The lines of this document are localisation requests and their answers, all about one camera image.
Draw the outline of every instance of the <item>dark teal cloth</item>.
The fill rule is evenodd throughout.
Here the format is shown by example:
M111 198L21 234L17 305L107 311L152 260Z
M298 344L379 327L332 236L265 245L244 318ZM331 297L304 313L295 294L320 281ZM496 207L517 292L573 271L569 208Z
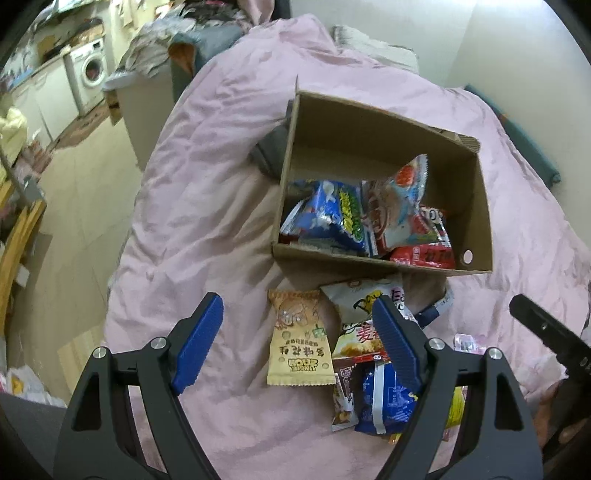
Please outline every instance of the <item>dark teal cloth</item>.
M560 172L554 162L544 155L541 148L519 125L508 119L497 105L474 86L466 85L464 90L477 95L491 107L492 111L499 117L507 136L509 136L515 148L519 150L519 153L527 160L527 163L531 165L549 189L561 182Z
M236 24L206 27L202 30L191 30L187 33L177 33L170 41L171 45L188 43L195 46L193 59L194 72L199 70L215 55L229 49L244 33ZM176 102L187 85L191 83L191 76L180 67L174 65L171 68L173 75L173 97Z

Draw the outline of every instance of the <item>pillow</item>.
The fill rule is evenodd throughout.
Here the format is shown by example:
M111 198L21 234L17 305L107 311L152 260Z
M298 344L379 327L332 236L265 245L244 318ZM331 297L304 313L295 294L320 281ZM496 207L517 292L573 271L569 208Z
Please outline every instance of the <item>pillow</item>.
M365 53L383 65L398 67L418 74L417 56L410 48L397 47L381 40L374 40L365 33L347 25L335 25L333 39L339 47L352 48Z

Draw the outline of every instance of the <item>door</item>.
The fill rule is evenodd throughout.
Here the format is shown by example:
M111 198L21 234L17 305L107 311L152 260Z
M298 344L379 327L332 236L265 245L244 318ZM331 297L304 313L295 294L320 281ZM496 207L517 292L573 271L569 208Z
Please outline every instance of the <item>door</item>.
M37 139L43 148L51 143L51 137L47 132L41 111L35 98L35 85L32 79L28 79L19 85L12 93L12 103L27 119L27 135L29 140L39 131Z
M40 71L33 81L39 110L51 138L56 140L79 113L63 59Z
M101 86L106 76L105 58L102 53L86 57L81 68L82 83L87 88Z

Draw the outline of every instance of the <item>wooden shelf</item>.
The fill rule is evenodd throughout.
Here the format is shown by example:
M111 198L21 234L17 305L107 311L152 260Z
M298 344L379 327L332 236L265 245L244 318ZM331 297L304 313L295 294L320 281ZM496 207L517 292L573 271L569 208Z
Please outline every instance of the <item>wooden shelf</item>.
M0 185L0 209L3 209L8 203L8 199L14 192L14 185L10 180L6 180Z
M10 181L0 186L0 208L6 205L6 201L12 194L11 189L14 187ZM12 284L17 276L22 255L46 207L47 203L44 200L36 200L31 207L25 207L21 211L0 258L0 334L2 335L5 335L4 327Z

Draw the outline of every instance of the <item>metal screw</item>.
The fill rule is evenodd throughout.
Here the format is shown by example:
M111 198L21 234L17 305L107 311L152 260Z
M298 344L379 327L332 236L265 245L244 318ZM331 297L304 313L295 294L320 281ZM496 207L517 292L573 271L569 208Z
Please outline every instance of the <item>metal screw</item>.
M92 352L92 356L95 358L103 358L107 354L107 349L103 346L95 348L95 351Z
M488 356L494 358L495 360L500 360L503 358L503 352L501 352L498 348L491 348L488 350Z
M432 338L429 340L429 346L433 350L443 350L445 348L445 342L440 338Z
M150 342L150 347L155 350L160 350L166 346L166 338L164 337L156 337Z

